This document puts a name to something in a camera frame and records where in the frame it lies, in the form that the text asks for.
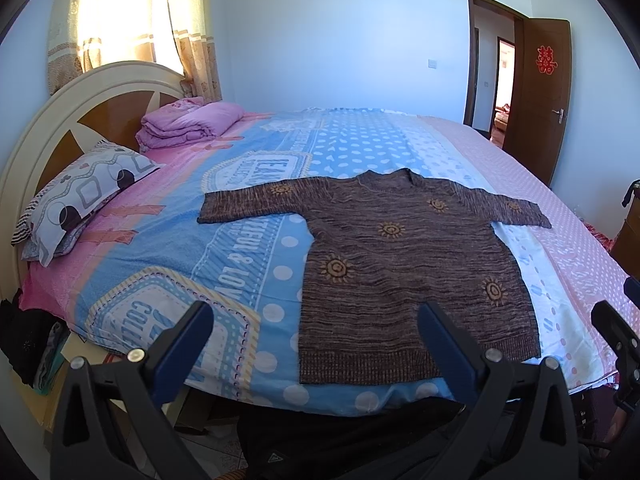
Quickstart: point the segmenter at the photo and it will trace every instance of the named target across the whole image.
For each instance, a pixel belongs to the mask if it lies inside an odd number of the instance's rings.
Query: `patterned pillowcase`
[[[84,228],[89,225],[89,222],[96,215],[100,209],[103,208],[107,204],[109,200],[111,200],[114,196],[116,196],[120,191],[109,195],[105,198],[102,203],[93,211],[91,211],[86,218],[83,218],[82,221],[78,224],[78,227],[69,231],[65,236],[60,240],[60,243],[56,247],[56,251],[53,253],[53,257],[57,258],[58,256],[64,256],[65,254],[69,254],[71,249],[74,248],[74,245],[78,241],[78,238],[84,231]],[[22,248],[22,259],[25,262],[37,262],[40,259],[40,251],[38,250],[38,246],[35,244],[33,240],[27,238],[27,241],[24,243],[24,247]]]
[[[108,198],[161,167],[129,148],[106,140],[98,142],[36,195],[20,217],[12,243],[30,234],[40,263],[48,266],[59,243],[83,219],[98,211]]]

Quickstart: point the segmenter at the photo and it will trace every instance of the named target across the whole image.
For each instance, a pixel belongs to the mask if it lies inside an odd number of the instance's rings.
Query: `white wall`
[[[49,99],[47,37],[53,0],[30,0],[0,43],[0,169]]]
[[[0,44],[0,171],[26,125],[49,98],[47,35],[52,4],[53,0],[30,0]],[[42,428],[22,402],[10,370],[0,353],[0,426],[34,474],[48,479],[49,454],[42,445]]]
[[[515,41],[513,20],[497,12],[474,6],[474,25],[478,29],[478,90],[473,127],[491,131],[494,116],[498,37]]]
[[[530,14],[530,0],[498,1]],[[462,122],[468,0],[212,0],[217,5],[225,6],[235,98],[248,110],[383,107]]]
[[[216,60],[218,62],[222,98],[225,101],[234,102],[236,100],[236,91],[231,72],[231,54],[226,26],[227,5],[225,0],[211,0],[211,21],[213,24],[213,37],[216,43]]]
[[[596,0],[531,0],[532,16],[569,20],[571,102],[552,189],[604,234],[617,234],[620,205],[640,178],[640,69]]]

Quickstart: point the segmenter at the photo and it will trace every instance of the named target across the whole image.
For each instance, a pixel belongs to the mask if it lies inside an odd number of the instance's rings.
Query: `folded clothes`
[[[33,389],[37,394],[47,395],[56,373],[65,361],[62,347],[69,335],[69,329],[62,320],[53,324],[47,338],[47,345],[40,358],[40,364],[33,380]]]
[[[219,137],[244,115],[234,103],[204,104],[201,97],[180,99],[142,117],[136,139],[142,151]]]
[[[18,299],[0,304],[0,349],[9,359],[24,384],[33,385],[52,327],[64,323],[49,312],[39,309],[22,311]]]

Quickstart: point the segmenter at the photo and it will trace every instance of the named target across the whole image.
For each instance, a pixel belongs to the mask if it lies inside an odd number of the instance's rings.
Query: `sun motif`
[[[449,207],[447,207],[447,204],[445,204],[439,198],[431,198],[429,199],[427,204],[433,207],[438,213],[444,213],[445,211],[449,210]]]
[[[404,226],[396,222],[382,222],[378,227],[380,236],[385,238],[399,238],[404,234]]]
[[[512,202],[511,200],[509,200],[507,202],[507,206],[509,207],[509,209],[517,213],[522,211],[522,209],[520,209],[520,204],[518,204],[517,202]]]
[[[493,278],[482,280],[481,287],[493,306],[501,306],[504,304],[506,297],[509,295],[509,293],[504,290],[502,284]]]
[[[348,283],[353,278],[353,264],[340,256],[331,254],[320,264],[320,274],[334,283]]]
[[[284,195],[287,193],[291,193],[291,191],[293,190],[290,184],[280,183],[273,184],[270,189],[271,193],[273,193],[274,195]]]

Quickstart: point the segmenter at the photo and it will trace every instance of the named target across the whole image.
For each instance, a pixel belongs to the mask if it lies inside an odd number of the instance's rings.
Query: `pink bedspread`
[[[591,309],[601,300],[616,307],[638,332],[640,310],[625,296],[626,273],[591,236],[580,219],[511,155],[475,130],[435,117],[423,117],[482,173],[496,192],[536,202],[553,229],[532,230],[544,247],[576,312],[593,337],[605,370],[615,370],[616,355],[591,325]]]
[[[270,116],[271,114],[248,112],[216,139],[201,140],[193,146],[176,146],[147,152],[149,158],[159,164],[165,164],[165,168],[150,174],[126,192],[113,198],[98,212],[82,236],[110,230],[123,234],[129,232],[138,221],[138,217],[129,214],[119,215],[119,207],[124,206],[130,210],[133,205],[145,203],[149,196],[168,194],[180,185],[185,178],[184,174],[188,174],[191,167],[201,164],[202,159],[207,158],[213,150],[231,148],[234,142],[244,139],[246,132],[257,121],[268,119]],[[66,306],[75,303],[75,300],[70,298],[78,294],[109,249],[109,244],[77,244],[71,253],[54,258],[49,267],[34,264],[22,284],[24,293],[20,300],[20,308],[44,308],[54,316],[65,319],[73,329],[73,313],[68,312]]]

